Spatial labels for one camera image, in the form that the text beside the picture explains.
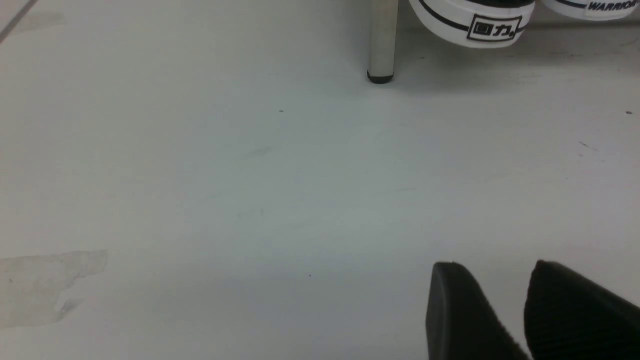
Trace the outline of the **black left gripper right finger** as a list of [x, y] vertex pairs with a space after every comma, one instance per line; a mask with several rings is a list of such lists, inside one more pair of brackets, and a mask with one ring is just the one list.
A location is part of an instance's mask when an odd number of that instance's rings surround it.
[[535, 360], [637, 360], [640, 309], [553, 260], [538, 260], [524, 308]]

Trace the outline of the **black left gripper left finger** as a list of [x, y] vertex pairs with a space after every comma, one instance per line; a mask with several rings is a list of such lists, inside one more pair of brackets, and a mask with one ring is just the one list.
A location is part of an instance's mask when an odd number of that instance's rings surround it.
[[457, 262], [435, 262], [425, 315], [430, 360], [528, 360], [503, 326], [473, 274]]

